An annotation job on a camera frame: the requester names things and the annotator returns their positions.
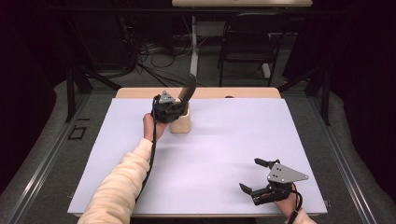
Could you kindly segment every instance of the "black curtain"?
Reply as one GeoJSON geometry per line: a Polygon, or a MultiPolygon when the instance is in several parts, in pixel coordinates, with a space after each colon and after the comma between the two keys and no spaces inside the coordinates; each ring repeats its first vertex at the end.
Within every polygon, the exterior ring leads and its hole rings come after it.
{"type": "Polygon", "coordinates": [[[378,185],[396,202],[391,174],[396,168],[392,144],[396,136],[395,3],[317,0],[314,8],[348,8],[349,16],[345,20],[307,20],[284,77],[294,79],[318,66],[334,48],[334,41],[348,33],[347,42],[334,60],[331,90],[344,101],[354,147],[378,185]]]}
{"type": "Polygon", "coordinates": [[[55,105],[50,81],[0,10],[0,192],[17,173],[55,105]]]}
{"type": "Polygon", "coordinates": [[[0,192],[18,172],[56,102],[65,65],[35,1],[0,2],[0,192]]]}

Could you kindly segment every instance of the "hand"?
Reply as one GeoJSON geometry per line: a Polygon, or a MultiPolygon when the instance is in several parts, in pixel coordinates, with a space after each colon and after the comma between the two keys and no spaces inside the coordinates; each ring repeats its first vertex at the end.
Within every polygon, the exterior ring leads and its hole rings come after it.
{"type": "MultiPolygon", "coordinates": [[[[144,138],[149,141],[153,141],[153,133],[154,133],[154,119],[150,115],[150,113],[145,114],[143,117],[143,126],[144,126],[144,138]]],[[[163,135],[163,131],[165,131],[167,124],[157,122],[157,140],[163,135]]]]}
{"type": "MultiPolygon", "coordinates": [[[[292,185],[292,190],[296,190],[294,184],[292,185]]],[[[277,208],[283,213],[283,215],[290,218],[291,214],[296,209],[296,200],[296,194],[291,193],[289,194],[289,198],[279,202],[274,202],[274,204],[276,204],[277,208]]]]}

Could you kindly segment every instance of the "dark background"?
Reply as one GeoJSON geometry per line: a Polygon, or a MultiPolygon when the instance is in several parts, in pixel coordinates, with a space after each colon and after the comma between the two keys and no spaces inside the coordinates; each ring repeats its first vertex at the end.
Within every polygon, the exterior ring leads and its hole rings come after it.
{"type": "MultiPolygon", "coordinates": [[[[89,4],[91,1],[53,1],[54,4],[89,4]]],[[[117,1],[94,1],[111,6],[117,1]]],[[[166,1],[129,1],[130,7],[170,7],[166,1]]],[[[395,132],[394,65],[396,28],[392,1],[316,0],[315,9],[349,8],[345,20],[311,18],[304,22],[284,76],[290,79],[318,66],[339,39],[332,67],[331,89],[345,103],[352,140],[381,188],[396,201],[393,190],[395,165],[392,144],[395,132]]],[[[179,21],[173,17],[135,18],[141,34],[164,46],[172,46],[179,21]]],[[[120,20],[115,16],[93,19],[75,17],[73,24],[40,12],[34,1],[1,1],[1,186],[18,171],[45,126],[56,95],[53,88],[65,80],[70,60],[57,41],[62,29],[76,60],[93,68],[133,67],[135,58],[122,40],[120,20]]]]}

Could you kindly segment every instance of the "gray carpet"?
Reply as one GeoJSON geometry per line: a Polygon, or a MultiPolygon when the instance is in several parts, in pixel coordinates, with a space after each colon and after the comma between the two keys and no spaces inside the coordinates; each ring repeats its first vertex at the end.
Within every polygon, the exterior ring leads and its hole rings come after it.
{"type": "MultiPolygon", "coordinates": [[[[198,80],[201,85],[217,86],[219,83],[219,70],[217,69],[219,46],[217,44],[216,41],[211,42],[208,39],[200,47],[198,80]]],[[[274,86],[280,86],[284,82],[279,74],[281,74],[283,66],[287,61],[290,46],[292,44],[281,50],[281,58],[279,59],[278,69],[274,77],[274,86]]],[[[157,65],[167,65],[172,62],[172,59],[160,54],[156,55],[153,61],[157,65]]],[[[181,74],[183,77],[190,71],[190,61],[190,56],[177,57],[172,65],[156,69],[173,74],[181,74]]],[[[144,61],[144,64],[153,67],[149,57],[144,61]]],[[[235,72],[235,74],[228,73],[230,76],[241,76],[244,74],[252,74],[252,76],[260,75],[256,74],[258,72],[255,69],[252,70],[248,65],[235,66],[229,64],[227,69],[231,69],[229,72],[235,72]]],[[[114,78],[113,80],[124,87],[162,85],[152,75],[142,72],[139,68],[128,76],[114,78]]],[[[265,85],[265,81],[241,83],[238,80],[226,80],[224,82],[227,86],[265,85]]],[[[306,98],[302,92],[305,84],[300,83],[289,91],[282,93],[282,97],[287,100],[290,107],[290,112],[323,198],[329,201],[331,205],[328,207],[328,214],[313,217],[313,219],[318,223],[365,223],[362,221],[360,212],[357,209],[358,206],[354,203],[351,196],[350,186],[346,185],[345,178],[340,173],[340,167],[338,167],[334,160],[332,144],[326,133],[327,129],[323,128],[323,123],[318,118],[317,101],[315,98],[306,98]]],[[[66,213],[68,205],[71,202],[68,196],[77,187],[95,137],[106,115],[110,100],[115,96],[114,91],[96,80],[92,80],[92,85],[95,91],[91,95],[84,96],[78,94],[79,102],[81,103],[79,108],[81,109],[72,123],[68,124],[68,129],[64,128],[64,120],[67,113],[65,84],[62,83],[56,88],[58,94],[57,105],[45,130],[37,140],[35,147],[15,178],[0,197],[0,223],[7,223],[8,220],[18,220],[19,223],[77,222],[78,219],[76,217],[66,213]],[[74,127],[77,130],[71,134],[71,130],[74,127]],[[80,132],[84,130],[81,128],[86,128],[82,139],[67,140],[70,134],[71,138],[78,137],[80,132]],[[60,141],[58,138],[62,132],[65,132],[64,141],[60,141]],[[55,147],[58,148],[58,151],[55,154],[51,154],[53,156],[53,163],[49,164],[49,172],[44,174],[38,173],[37,168],[40,168],[43,160],[46,159],[55,147]],[[29,186],[29,181],[35,175],[41,176],[44,182],[38,186],[31,201],[25,204],[19,201],[19,199],[21,196],[24,196],[25,188],[29,186]],[[26,207],[21,208],[17,206],[21,204],[26,205],[26,207]]],[[[395,204],[378,187],[370,172],[354,150],[350,141],[342,101],[333,94],[330,101],[330,122],[332,125],[330,129],[345,155],[353,175],[359,183],[361,193],[371,208],[376,222],[393,223],[396,220],[395,204]]],[[[257,218],[258,223],[283,223],[283,221],[283,217],[257,218]]]]}

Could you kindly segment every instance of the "chair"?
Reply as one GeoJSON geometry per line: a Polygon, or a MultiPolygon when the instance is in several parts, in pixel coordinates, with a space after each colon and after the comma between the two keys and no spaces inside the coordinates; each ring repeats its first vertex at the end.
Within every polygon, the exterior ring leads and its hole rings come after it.
{"type": "Polygon", "coordinates": [[[224,25],[223,40],[219,55],[219,85],[222,86],[223,66],[227,63],[271,63],[271,86],[281,41],[290,27],[290,21],[281,14],[259,12],[238,13],[224,25]],[[269,33],[276,33],[270,38],[269,33]]]}

